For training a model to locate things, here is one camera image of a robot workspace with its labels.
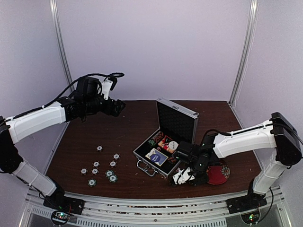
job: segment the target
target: wooden table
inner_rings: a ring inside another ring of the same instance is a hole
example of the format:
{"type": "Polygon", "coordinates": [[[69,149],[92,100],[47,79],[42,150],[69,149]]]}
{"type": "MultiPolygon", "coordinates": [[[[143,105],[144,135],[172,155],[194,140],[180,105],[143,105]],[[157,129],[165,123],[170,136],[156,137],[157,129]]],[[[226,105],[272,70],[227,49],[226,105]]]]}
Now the wooden table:
{"type": "MultiPolygon", "coordinates": [[[[128,199],[170,199],[217,195],[240,192],[248,189],[249,182],[260,172],[260,167],[252,151],[225,158],[231,169],[229,180],[222,185],[191,186],[188,184],[170,186],[161,175],[149,177],[137,168],[137,159],[133,155],[136,149],[157,128],[157,110],[155,101],[126,101],[126,108],[119,117],[98,113],[89,116],[85,123],[77,119],[70,123],[55,153],[47,175],[57,181],[66,191],[128,199]],[[97,152],[97,146],[103,146],[97,152]],[[116,183],[105,177],[109,162],[115,153],[121,155],[114,168],[118,176],[116,183]],[[101,166],[99,174],[93,176],[90,171],[94,161],[101,166]],[[80,174],[82,168],[89,173],[80,174]],[[97,181],[95,187],[88,186],[88,180],[97,181]]],[[[240,126],[226,102],[217,101],[176,101],[176,103],[198,113],[199,122],[196,141],[200,140],[208,129],[232,131],[240,126]]]]}

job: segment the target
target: white backdrop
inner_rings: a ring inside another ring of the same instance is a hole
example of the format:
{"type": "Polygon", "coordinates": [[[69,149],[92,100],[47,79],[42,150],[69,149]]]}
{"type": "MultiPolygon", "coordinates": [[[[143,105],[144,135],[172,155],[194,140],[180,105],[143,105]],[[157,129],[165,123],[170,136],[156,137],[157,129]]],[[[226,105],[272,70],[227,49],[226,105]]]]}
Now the white backdrop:
{"type": "Polygon", "coordinates": [[[229,100],[250,1],[60,0],[73,79],[121,71],[123,100],[229,100]]]}
{"type": "MultiPolygon", "coordinates": [[[[0,115],[42,106],[67,86],[48,0],[0,0],[0,34],[0,115]]],[[[24,138],[19,153],[43,172],[62,128],[24,138]]],[[[27,192],[16,177],[0,174],[0,226],[17,226],[27,192]]]]}
{"type": "MultiPolygon", "coordinates": [[[[282,113],[303,138],[303,1],[262,0],[248,67],[236,101],[246,127],[282,113]]],[[[271,150],[257,150],[262,165],[271,150]]],[[[285,171],[281,185],[294,218],[302,226],[303,161],[285,171]]]]}

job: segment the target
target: white robotic arm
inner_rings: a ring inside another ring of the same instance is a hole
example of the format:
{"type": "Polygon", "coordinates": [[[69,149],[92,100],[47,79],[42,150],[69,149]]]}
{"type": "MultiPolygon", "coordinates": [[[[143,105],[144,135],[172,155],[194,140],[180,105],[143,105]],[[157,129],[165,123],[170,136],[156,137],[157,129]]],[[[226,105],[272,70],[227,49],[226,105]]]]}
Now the white robotic arm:
{"type": "Polygon", "coordinates": [[[296,129],[280,113],[261,124],[229,133],[205,135],[200,145],[180,142],[175,157],[188,164],[172,179],[174,184],[208,182],[209,163],[229,155],[260,149],[275,148],[269,163],[249,186],[247,196],[227,201],[230,213],[249,210],[264,201],[266,192],[281,174],[301,158],[300,138],[296,129]]]}
{"type": "MultiPolygon", "coordinates": [[[[121,76],[123,73],[88,74],[76,80],[77,88],[69,97],[58,97],[47,106],[18,116],[6,119],[0,117],[0,169],[2,173],[15,175],[36,188],[47,198],[48,205],[52,208],[64,209],[67,203],[71,203],[67,197],[64,197],[64,190],[23,159],[14,145],[35,132],[78,117],[85,120],[87,115],[97,112],[118,116],[125,104],[120,100],[110,99],[108,95],[109,91],[115,87],[117,78],[121,76]],[[106,79],[100,83],[98,79],[90,77],[93,75],[103,76],[106,79]]],[[[79,208],[73,211],[74,213],[81,212],[79,208]]]]}

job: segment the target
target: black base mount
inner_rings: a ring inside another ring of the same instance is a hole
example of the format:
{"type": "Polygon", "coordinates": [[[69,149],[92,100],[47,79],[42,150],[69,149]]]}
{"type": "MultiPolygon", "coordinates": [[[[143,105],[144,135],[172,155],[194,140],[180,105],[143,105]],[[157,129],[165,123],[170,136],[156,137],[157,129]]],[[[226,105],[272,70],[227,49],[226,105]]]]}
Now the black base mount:
{"type": "MultiPolygon", "coordinates": [[[[82,214],[82,211],[84,208],[84,203],[85,203],[84,200],[64,196],[63,202],[64,202],[65,206],[62,207],[61,209],[59,209],[60,211],[62,211],[64,213],[72,213],[72,214],[79,214],[79,215],[82,214]]],[[[47,199],[47,197],[44,200],[43,205],[45,207],[50,207],[52,209],[58,209],[58,207],[54,207],[54,205],[52,203],[50,203],[50,201],[47,199]]]]}
{"type": "Polygon", "coordinates": [[[258,207],[265,206],[267,204],[265,195],[259,195],[253,192],[253,182],[254,179],[250,182],[250,187],[247,195],[228,199],[226,201],[227,208],[230,214],[257,209],[258,207]]]}

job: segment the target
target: case lid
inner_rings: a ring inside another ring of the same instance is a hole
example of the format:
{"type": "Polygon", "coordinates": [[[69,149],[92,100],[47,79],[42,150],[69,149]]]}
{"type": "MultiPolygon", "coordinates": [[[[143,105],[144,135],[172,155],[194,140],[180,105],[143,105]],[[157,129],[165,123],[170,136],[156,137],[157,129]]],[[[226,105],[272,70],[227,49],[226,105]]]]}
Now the case lid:
{"type": "Polygon", "coordinates": [[[164,98],[157,99],[159,127],[181,141],[193,143],[199,113],[164,98]]]}

